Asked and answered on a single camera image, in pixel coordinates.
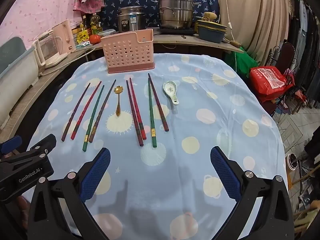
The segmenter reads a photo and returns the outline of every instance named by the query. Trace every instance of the white porcelain spoon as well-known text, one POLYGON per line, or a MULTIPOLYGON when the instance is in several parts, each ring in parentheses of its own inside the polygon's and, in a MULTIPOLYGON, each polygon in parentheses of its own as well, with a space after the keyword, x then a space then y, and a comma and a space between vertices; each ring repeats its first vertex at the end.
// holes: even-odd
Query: white porcelain spoon
POLYGON ((167 81, 163 84, 163 90, 167 96, 171 99, 174 105, 179 104, 177 94, 177 85, 173 81, 167 81))

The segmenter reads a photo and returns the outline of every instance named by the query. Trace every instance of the cooking oil bottle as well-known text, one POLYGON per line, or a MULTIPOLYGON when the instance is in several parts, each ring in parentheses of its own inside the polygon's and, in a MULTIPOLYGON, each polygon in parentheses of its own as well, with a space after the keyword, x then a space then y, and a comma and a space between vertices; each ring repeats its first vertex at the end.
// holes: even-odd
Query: cooking oil bottle
POLYGON ((99 26, 100 17, 96 13, 92 14, 90 25, 92 34, 98 34, 102 31, 102 28, 99 26))

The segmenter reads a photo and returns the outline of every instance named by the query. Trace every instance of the gold spoon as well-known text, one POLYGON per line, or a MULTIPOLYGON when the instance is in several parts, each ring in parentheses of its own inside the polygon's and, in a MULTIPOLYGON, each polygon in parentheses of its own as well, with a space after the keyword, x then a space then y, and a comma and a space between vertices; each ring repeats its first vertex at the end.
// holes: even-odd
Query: gold spoon
POLYGON ((117 86, 115 88, 115 93, 118 95, 118 106, 117 106, 117 110, 116 110, 117 116, 119 116, 120 112, 121 112, 121 110, 120 110, 120 94, 122 93, 122 91, 123 91, 123 87, 121 87, 121 86, 117 86))

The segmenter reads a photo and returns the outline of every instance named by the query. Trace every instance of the beige curtain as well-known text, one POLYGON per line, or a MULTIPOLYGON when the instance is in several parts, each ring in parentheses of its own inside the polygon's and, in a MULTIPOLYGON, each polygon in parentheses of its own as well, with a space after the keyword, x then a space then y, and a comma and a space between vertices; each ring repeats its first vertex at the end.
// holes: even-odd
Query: beige curtain
MULTIPOLYGON (((265 64, 269 50, 287 39, 288 0, 227 0, 232 34, 248 54, 265 64)), ((226 0, 219 0, 220 23, 228 25, 226 0)), ((232 36, 228 30, 226 38, 232 36)))

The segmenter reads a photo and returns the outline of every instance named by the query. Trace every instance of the red plastic bag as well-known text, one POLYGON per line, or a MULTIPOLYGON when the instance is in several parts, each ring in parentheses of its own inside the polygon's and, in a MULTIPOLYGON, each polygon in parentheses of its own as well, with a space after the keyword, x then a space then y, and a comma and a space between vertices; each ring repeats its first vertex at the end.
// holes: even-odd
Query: red plastic bag
POLYGON ((254 67, 250 70, 249 78, 262 102, 276 99, 294 86, 293 77, 292 83, 287 84, 285 76, 274 66, 254 67))

